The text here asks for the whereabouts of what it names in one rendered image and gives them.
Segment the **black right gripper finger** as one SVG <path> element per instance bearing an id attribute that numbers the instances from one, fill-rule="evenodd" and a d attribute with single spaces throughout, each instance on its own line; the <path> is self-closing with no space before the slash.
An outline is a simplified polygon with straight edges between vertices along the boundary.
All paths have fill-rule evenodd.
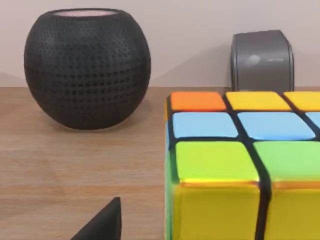
<path id="1" fill-rule="evenodd" d="M 114 197 L 70 240 L 121 240 L 121 198 Z"/>

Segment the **multicoloured puzzle cube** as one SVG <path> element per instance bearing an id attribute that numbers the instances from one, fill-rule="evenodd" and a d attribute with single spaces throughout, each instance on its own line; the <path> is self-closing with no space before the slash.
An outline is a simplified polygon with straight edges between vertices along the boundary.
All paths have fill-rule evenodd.
<path id="1" fill-rule="evenodd" d="M 165 102 L 164 240 L 320 240 L 320 91 Z"/>

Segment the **black round mesh speaker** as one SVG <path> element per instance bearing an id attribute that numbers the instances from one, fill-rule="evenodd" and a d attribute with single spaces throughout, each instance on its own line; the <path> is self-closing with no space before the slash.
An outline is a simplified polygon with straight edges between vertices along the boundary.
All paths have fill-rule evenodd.
<path id="1" fill-rule="evenodd" d="M 24 47 L 24 75 L 39 107 L 77 130 L 126 120 L 142 102 L 151 77 L 144 32 L 128 12 L 78 15 L 76 8 L 40 15 Z"/>

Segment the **grey rounded box speaker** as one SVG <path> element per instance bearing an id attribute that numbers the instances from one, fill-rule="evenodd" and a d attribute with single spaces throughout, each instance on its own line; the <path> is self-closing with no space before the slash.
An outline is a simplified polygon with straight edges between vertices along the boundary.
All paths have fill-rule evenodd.
<path id="1" fill-rule="evenodd" d="M 230 77 L 233 91 L 293 91 L 294 52 L 284 33 L 273 29 L 234 34 Z"/>

